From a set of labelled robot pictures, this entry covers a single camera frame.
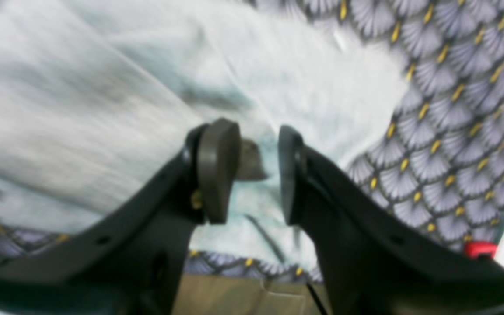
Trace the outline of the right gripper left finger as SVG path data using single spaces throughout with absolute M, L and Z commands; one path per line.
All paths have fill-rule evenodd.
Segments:
M 0 312 L 170 314 L 196 226 L 227 221 L 240 152 L 236 122 L 202 124 L 99 223 L 36 255 L 0 255 Z

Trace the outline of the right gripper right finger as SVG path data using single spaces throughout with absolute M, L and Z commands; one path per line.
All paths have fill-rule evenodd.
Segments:
M 504 268 L 446 249 L 387 214 L 283 125 L 281 203 L 315 247 L 335 315 L 504 315 Z

